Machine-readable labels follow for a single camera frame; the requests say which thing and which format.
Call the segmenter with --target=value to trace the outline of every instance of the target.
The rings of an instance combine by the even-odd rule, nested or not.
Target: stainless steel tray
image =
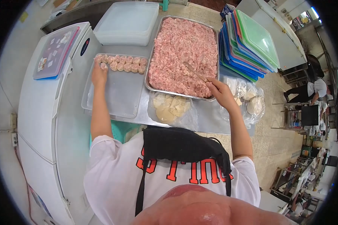
[[[209,27],[211,28],[213,31],[214,31],[214,36],[215,36],[215,39],[216,39],[216,42],[217,42],[217,51],[218,51],[218,59],[217,59],[217,80],[219,80],[219,39],[218,39],[218,32],[211,26],[209,25],[206,25],[204,23],[200,23],[198,21],[195,21],[195,20],[190,20],[190,19],[187,19],[187,18],[182,18],[182,17],[176,17],[176,16],[164,16],[162,18],[162,20],[160,21],[160,24],[159,24],[159,27],[158,27],[158,31],[155,35],[155,38],[158,36],[160,30],[161,30],[161,27],[163,25],[163,21],[166,19],[166,18],[174,18],[174,19],[185,19],[185,20],[189,20],[189,21],[192,21],[194,23],[199,23],[201,25],[204,25],[206,27]],[[166,94],[172,94],[172,95],[179,95],[179,96],[183,96],[183,97],[189,97],[189,98],[193,98],[193,99],[199,99],[199,100],[204,100],[204,101],[214,101],[215,100],[215,97],[212,95],[211,97],[208,97],[208,98],[200,98],[200,97],[195,97],[195,96],[191,96],[191,95],[184,95],[184,94],[179,94],[179,93],[176,93],[176,92],[168,92],[168,91],[164,91],[164,90],[159,90],[159,89],[155,89],[153,88],[150,83],[149,83],[149,76],[148,76],[148,70],[149,70],[149,67],[150,67],[150,61],[151,61],[151,58],[153,57],[153,54],[154,54],[154,46],[155,44],[153,44],[153,49],[151,51],[151,54],[150,54],[150,57],[149,57],[149,60],[148,60],[148,66],[146,68],[146,71],[144,73],[145,77],[145,87],[148,88],[150,91],[157,91],[157,92],[162,92],[162,93],[166,93]]]

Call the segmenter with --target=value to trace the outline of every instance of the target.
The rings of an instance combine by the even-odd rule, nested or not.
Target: stainless steel table
[[[134,45],[103,45],[101,52],[113,54],[141,55],[149,58],[151,50],[153,48],[155,38],[154,36],[158,30],[158,25],[161,19],[162,16],[158,16],[157,21],[154,25],[152,36],[147,46],[141,47]],[[111,119],[136,124],[170,127],[167,124],[161,124],[150,119],[147,113],[149,90],[144,86],[144,83],[138,85],[142,85],[143,89],[136,117],[133,119],[128,119],[118,116],[111,116]],[[216,100],[209,102],[193,99],[193,104],[198,112],[198,132],[230,135],[230,123],[221,117],[219,113],[220,105]],[[85,113],[91,114],[91,111],[85,110]],[[254,131],[255,126],[252,125],[252,127],[248,129],[249,135],[254,136]]]

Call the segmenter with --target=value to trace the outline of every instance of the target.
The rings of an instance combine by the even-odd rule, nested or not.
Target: stack of plastic lids
[[[268,31],[239,10],[226,16],[220,31],[220,64],[253,82],[279,67]]]
[[[80,27],[70,26],[48,34],[33,79],[51,80],[59,76],[79,29]]]
[[[94,29],[103,45],[146,46],[158,17],[157,2],[115,2]]]

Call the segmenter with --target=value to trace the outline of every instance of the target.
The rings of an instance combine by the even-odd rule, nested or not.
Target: black pants
[[[291,99],[289,102],[290,103],[296,103],[296,102],[307,102],[309,100],[311,100],[314,96],[308,96],[308,87],[307,84],[297,87],[297,88],[292,88],[290,90],[287,91],[287,94],[298,94],[296,97],[294,97],[293,99]]]

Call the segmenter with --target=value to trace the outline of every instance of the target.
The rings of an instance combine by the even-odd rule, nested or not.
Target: hand
[[[234,107],[238,107],[228,85],[212,77],[207,77],[207,79],[209,81],[206,83],[207,87],[221,106],[228,110],[229,113]]]
[[[91,73],[91,81],[94,87],[105,86],[108,75],[108,69],[102,70],[97,61],[94,63],[93,72]]]

